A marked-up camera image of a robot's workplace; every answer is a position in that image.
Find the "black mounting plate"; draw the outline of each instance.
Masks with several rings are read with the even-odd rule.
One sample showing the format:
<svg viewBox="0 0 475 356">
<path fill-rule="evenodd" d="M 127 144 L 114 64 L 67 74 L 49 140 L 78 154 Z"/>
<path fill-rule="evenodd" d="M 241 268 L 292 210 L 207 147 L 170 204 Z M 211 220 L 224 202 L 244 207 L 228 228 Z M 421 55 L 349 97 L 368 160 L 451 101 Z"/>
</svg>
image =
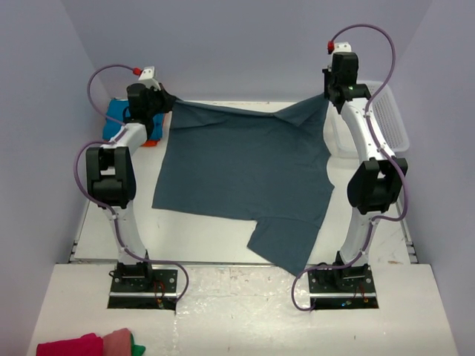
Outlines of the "black mounting plate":
<svg viewBox="0 0 475 356">
<path fill-rule="evenodd" d="M 108 309 L 175 310 L 177 270 L 152 269 L 152 275 L 152 278 L 147 279 L 119 278 L 112 273 Z"/>
<path fill-rule="evenodd" d="M 308 279 L 313 310 L 379 307 L 370 268 L 356 277 L 342 277 L 339 271 L 321 269 L 309 272 Z"/>
</svg>

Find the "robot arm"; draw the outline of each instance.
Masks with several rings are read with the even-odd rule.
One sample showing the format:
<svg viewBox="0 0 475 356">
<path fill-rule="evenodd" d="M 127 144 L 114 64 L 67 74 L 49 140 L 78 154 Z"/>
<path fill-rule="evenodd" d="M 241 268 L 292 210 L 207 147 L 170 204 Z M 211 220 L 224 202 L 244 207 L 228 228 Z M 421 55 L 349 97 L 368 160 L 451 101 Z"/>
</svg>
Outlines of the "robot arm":
<svg viewBox="0 0 475 356">
<path fill-rule="evenodd" d="M 370 247 L 379 220 L 374 216 L 387 212 L 395 203 L 401 190 L 401 180 L 396 169 L 379 152 L 372 138 L 364 115 L 365 105 L 370 98 L 366 85 L 356 84 L 358 57 L 351 51 L 347 42 L 335 44 L 331 65 L 324 69 L 325 96 L 333 103 L 343 120 L 347 123 L 358 151 L 360 166 L 347 188 L 348 200 L 353 207 L 347 238 L 337 255 L 337 263 L 353 261 L 365 245 Z M 380 145 L 390 155 L 370 106 L 369 120 Z M 396 159 L 404 174 L 407 171 L 405 159 Z M 363 253 L 353 266 L 367 266 L 368 256 Z"/>
<path fill-rule="evenodd" d="M 95 199 L 114 207 L 115 216 L 104 212 L 116 235 L 119 257 L 117 270 L 121 277 L 146 277 L 146 263 L 138 262 L 119 244 L 115 220 L 120 237 L 130 252 L 148 258 L 140 239 L 134 216 L 134 198 L 137 185 L 131 156 L 150 138 L 154 130 L 153 118 L 171 110 L 176 97 L 168 94 L 154 78 L 154 68 L 146 67 L 137 83 L 127 87 L 129 117 L 119 133 L 108 144 L 86 151 L 88 193 Z"/>
</svg>

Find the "red connector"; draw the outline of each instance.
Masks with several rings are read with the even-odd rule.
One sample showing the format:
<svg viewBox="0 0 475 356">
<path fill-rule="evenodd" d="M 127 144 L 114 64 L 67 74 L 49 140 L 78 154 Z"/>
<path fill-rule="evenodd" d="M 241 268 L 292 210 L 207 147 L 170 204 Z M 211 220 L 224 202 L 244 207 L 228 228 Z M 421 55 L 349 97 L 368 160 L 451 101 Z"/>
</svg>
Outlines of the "red connector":
<svg viewBox="0 0 475 356">
<path fill-rule="evenodd" d="M 328 41 L 327 49 L 328 49 L 328 54 L 332 54 L 333 51 L 335 50 L 335 42 Z"/>
<path fill-rule="evenodd" d="M 132 72 L 136 75 L 136 76 L 139 76 L 140 74 L 142 74 L 142 70 L 140 68 L 137 68 L 135 67 Z"/>
</svg>

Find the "white table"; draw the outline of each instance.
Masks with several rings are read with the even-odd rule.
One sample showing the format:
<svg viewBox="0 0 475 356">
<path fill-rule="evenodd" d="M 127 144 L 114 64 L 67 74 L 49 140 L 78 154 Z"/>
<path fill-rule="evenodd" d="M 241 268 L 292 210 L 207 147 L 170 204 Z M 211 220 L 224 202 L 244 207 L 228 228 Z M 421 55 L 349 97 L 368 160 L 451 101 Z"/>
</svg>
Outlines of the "white table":
<svg viewBox="0 0 475 356">
<path fill-rule="evenodd" d="M 297 311 L 276 267 L 193 267 L 172 311 L 106 309 L 114 265 L 57 265 L 28 356 L 38 343 L 129 328 L 150 356 L 456 356 L 430 266 L 373 266 L 380 309 Z M 178 277 L 183 285 L 183 276 Z M 308 303 L 303 279 L 297 301 Z"/>
<path fill-rule="evenodd" d="M 256 111 L 273 112 L 290 102 L 207 102 Z M 267 264 L 246 246 L 255 221 L 185 214 L 152 209 L 152 198 L 166 152 L 171 115 L 164 126 L 164 137 L 155 148 L 139 148 L 132 157 L 137 179 L 135 216 L 140 236 L 151 258 L 192 263 Z M 324 128 L 325 142 L 335 153 L 331 125 Z M 332 262 L 347 236 L 351 207 L 347 200 L 347 183 L 358 167 L 356 159 L 331 156 L 327 165 L 330 181 L 335 186 L 324 223 L 310 255 L 309 263 Z M 393 207 L 389 214 L 396 216 Z M 76 247 L 75 258 L 104 261 L 117 258 L 112 230 L 101 209 L 90 204 Z M 370 263 L 410 263 L 402 225 L 381 221 L 370 251 Z"/>
</svg>

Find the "blue towel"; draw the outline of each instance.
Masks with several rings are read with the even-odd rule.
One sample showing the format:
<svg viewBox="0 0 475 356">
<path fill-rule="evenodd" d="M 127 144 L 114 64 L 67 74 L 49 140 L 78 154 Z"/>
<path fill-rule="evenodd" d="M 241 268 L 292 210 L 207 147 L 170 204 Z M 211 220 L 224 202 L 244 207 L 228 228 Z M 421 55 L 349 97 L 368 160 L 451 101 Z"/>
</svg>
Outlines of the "blue towel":
<svg viewBox="0 0 475 356">
<path fill-rule="evenodd" d="M 113 117 L 119 121 L 123 121 L 122 113 L 125 108 L 128 107 L 128 100 L 118 100 L 112 99 L 109 104 L 109 109 L 107 110 L 107 115 Z M 162 122 L 164 115 L 159 113 L 154 116 L 154 131 L 151 134 L 150 139 L 158 141 L 163 136 Z M 120 130 L 120 125 L 117 122 L 112 122 L 111 120 L 105 120 L 104 129 L 102 130 L 103 139 L 111 139 L 114 137 Z"/>
<path fill-rule="evenodd" d="M 323 95 L 276 113 L 177 100 L 152 207 L 257 220 L 248 248 L 298 274 L 333 191 L 327 107 Z"/>
</svg>

